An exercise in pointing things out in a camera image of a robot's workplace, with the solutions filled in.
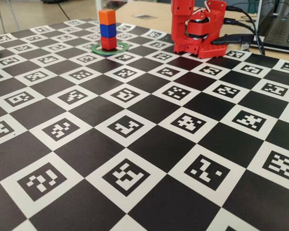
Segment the green ring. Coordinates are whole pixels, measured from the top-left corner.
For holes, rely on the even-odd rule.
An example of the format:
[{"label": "green ring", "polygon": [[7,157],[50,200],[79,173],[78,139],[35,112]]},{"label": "green ring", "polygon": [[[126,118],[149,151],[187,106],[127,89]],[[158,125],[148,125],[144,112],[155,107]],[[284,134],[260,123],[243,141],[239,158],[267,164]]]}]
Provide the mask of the green ring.
[{"label": "green ring", "polygon": [[128,44],[123,43],[123,42],[118,42],[117,45],[122,45],[122,46],[123,46],[123,49],[122,49],[122,50],[102,51],[102,50],[98,50],[98,49],[97,49],[100,45],[101,45],[100,43],[94,44],[94,45],[92,46],[91,50],[92,50],[94,53],[97,53],[97,54],[112,55],[112,54],[119,54],[119,53],[125,52],[125,51],[127,51],[128,48],[129,48]]}]

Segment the black and white checkerboard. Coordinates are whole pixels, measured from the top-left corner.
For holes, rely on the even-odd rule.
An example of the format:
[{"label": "black and white checkerboard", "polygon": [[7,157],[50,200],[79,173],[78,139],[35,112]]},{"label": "black and white checkerboard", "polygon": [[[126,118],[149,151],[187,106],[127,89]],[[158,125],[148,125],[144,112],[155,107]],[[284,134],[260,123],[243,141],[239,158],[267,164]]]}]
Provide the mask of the black and white checkerboard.
[{"label": "black and white checkerboard", "polygon": [[289,230],[289,62],[96,21],[0,36],[0,231]]}]

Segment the cube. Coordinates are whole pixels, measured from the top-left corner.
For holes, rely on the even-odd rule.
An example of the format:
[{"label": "cube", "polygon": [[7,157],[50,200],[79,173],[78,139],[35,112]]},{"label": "cube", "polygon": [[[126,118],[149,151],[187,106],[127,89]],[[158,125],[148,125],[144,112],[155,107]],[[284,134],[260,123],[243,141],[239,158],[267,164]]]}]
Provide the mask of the cube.
[{"label": "cube", "polygon": [[117,47],[117,38],[116,36],[111,38],[101,37],[102,48],[106,50],[112,50]]},{"label": "cube", "polygon": [[116,12],[110,9],[104,9],[98,12],[100,24],[109,26],[116,23]]},{"label": "cube", "polygon": [[111,38],[111,37],[117,35],[116,24],[112,24],[109,26],[100,24],[100,29],[101,29],[101,36],[102,37]]}]

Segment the laptop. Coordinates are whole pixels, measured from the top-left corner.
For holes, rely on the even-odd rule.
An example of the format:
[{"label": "laptop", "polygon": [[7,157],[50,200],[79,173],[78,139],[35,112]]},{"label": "laptop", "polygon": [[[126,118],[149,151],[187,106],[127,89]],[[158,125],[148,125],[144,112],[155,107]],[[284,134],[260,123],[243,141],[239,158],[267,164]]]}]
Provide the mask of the laptop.
[{"label": "laptop", "polygon": [[273,1],[260,0],[256,27],[265,48],[289,52],[289,6]]}]

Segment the blue cube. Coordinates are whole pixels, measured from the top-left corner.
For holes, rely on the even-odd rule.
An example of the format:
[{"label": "blue cube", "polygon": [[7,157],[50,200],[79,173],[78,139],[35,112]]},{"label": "blue cube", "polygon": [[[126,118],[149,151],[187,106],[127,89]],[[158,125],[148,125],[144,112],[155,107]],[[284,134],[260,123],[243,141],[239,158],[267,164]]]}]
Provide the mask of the blue cube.
[{"label": "blue cube", "polygon": [[101,36],[105,38],[111,38],[117,35],[116,24],[112,24],[109,26],[100,24]]}]

